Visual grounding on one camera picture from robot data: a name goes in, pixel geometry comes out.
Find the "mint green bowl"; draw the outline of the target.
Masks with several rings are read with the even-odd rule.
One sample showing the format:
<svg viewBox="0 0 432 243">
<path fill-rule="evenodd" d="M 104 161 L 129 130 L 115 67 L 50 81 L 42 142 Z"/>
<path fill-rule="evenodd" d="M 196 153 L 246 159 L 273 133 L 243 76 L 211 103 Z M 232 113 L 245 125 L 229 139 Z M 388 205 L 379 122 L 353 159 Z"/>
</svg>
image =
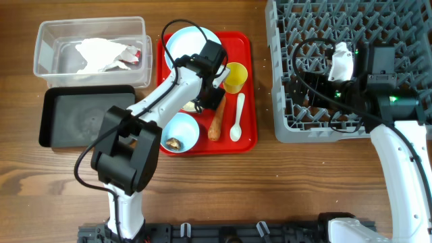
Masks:
<svg viewBox="0 0 432 243">
<path fill-rule="evenodd" d="M 196 113 L 198 111 L 198 107 L 196 106 L 195 102 L 189 101 L 182 107 L 182 110 L 190 113 Z"/>
</svg>

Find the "orange carrot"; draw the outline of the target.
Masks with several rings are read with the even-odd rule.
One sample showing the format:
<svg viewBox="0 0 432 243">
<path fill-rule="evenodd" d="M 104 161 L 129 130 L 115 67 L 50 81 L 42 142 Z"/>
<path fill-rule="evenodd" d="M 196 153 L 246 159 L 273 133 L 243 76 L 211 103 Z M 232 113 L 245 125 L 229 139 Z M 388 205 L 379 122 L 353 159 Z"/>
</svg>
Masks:
<svg viewBox="0 0 432 243">
<path fill-rule="evenodd" d="M 226 105 L 226 97 L 223 97 L 216 112 L 215 116 L 213 117 L 213 121 L 211 122 L 211 125 L 208 129 L 208 139 L 212 141 L 218 141 L 221 136 L 221 126 L 222 126 L 222 119 L 223 119 L 223 112 Z"/>
</svg>

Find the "yellow plastic cup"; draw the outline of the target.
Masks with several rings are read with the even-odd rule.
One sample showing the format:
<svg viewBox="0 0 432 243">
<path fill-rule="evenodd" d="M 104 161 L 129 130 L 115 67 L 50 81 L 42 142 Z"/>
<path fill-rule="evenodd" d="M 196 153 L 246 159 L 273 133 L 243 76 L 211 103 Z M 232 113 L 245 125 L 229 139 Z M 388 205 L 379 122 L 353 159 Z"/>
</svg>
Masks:
<svg viewBox="0 0 432 243">
<path fill-rule="evenodd" d="M 236 94 L 241 91 L 247 81 L 248 70 L 238 62 L 228 63 L 227 68 L 229 69 L 229 75 L 224 80 L 223 87 L 226 92 Z"/>
</svg>

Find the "light blue bowl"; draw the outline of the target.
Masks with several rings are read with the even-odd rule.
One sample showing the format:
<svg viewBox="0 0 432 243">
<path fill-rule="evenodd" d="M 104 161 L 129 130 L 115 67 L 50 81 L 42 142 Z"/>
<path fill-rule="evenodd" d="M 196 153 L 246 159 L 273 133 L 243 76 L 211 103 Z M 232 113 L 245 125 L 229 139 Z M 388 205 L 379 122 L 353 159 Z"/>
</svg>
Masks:
<svg viewBox="0 0 432 243">
<path fill-rule="evenodd" d="M 187 113 L 177 113 L 163 128 L 161 147 L 171 153 L 185 153 L 191 150 L 198 142 L 200 128 L 197 121 Z M 168 148 L 165 143 L 168 138 L 177 138 L 182 143 L 180 151 Z"/>
</svg>

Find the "brown food scrap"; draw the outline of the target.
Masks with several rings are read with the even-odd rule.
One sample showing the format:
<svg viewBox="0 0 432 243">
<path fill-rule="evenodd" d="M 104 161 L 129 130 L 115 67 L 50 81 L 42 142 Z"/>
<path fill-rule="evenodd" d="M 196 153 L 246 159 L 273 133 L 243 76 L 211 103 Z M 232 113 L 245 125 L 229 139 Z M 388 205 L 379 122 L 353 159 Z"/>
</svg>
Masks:
<svg viewBox="0 0 432 243">
<path fill-rule="evenodd" d="M 182 143 L 177 138 L 168 138 L 165 145 L 174 151 L 180 151 L 182 148 Z"/>
</svg>

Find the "light blue plate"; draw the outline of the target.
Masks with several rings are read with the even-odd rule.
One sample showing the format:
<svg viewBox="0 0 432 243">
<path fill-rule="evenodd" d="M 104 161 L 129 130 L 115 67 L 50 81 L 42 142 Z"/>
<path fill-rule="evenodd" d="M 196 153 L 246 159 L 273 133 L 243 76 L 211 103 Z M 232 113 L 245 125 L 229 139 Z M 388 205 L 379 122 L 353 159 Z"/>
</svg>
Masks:
<svg viewBox="0 0 432 243">
<path fill-rule="evenodd" d="M 208 41 L 213 41 L 214 43 L 221 45 L 221 41 L 214 32 L 211 32 L 209 29 L 204 27 L 200 28 L 203 30 Z M 191 56 L 195 53 L 200 54 L 205 43 L 206 40 L 201 31 L 195 26 L 189 26 L 172 34 L 165 46 L 167 47 L 172 59 L 175 61 L 183 55 Z M 173 62 L 167 53 L 165 53 L 165 62 L 168 69 L 172 69 Z"/>
</svg>

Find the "white paper napkin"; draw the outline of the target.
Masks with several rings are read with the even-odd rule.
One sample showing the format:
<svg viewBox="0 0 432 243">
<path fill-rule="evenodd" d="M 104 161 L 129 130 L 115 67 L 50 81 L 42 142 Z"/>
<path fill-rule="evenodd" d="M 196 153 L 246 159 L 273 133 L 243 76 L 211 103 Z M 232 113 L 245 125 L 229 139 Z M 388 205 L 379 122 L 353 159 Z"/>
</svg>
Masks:
<svg viewBox="0 0 432 243">
<path fill-rule="evenodd" d="M 76 50 L 86 61 L 78 74 L 93 74 L 112 69 L 131 70 L 138 65 L 142 50 L 132 45 L 115 43 L 104 38 L 87 38 L 76 45 Z"/>
</svg>

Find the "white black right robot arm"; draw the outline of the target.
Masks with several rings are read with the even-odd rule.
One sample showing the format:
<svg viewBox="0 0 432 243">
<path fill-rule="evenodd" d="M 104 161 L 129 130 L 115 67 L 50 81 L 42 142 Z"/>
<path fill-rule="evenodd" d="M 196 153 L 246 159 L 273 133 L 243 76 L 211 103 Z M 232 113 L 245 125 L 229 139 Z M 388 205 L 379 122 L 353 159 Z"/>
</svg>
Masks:
<svg viewBox="0 0 432 243">
<path fill-rule="evenodd" d="M 290 96 L 296 103 L 362 121 L 379 156 L 392 216 L 393 242 L 431 241 L 431 165 L 426 116 L 419 94 L 396 85 L 396 50 L 391 45 L 330 43 L 328 75 L 296 72 Z"/>
</svg>

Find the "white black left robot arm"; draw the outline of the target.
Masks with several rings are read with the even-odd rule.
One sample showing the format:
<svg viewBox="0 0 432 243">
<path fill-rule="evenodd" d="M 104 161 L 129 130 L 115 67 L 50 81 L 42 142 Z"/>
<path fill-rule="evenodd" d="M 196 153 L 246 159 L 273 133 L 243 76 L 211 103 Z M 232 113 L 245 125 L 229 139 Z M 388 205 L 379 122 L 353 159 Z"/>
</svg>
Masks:
<svg viewBox="0 0 432 243">
<path fill-rule="evenodd" d="M 122 109 L 110 108 L 98 138 L 89 146 L 90 166 L 109 194 L 110 218 L 96 228 L 96 242 L 144 240 L 141 192 L 157 167 L 164 127 L 188 102 L 215 110 L 225 94 L 220 83 L 228 70 L 226 50 L 208 40 L 199 54 L 173 61 L 171 74 L 150 95 Z"/>
</svg>

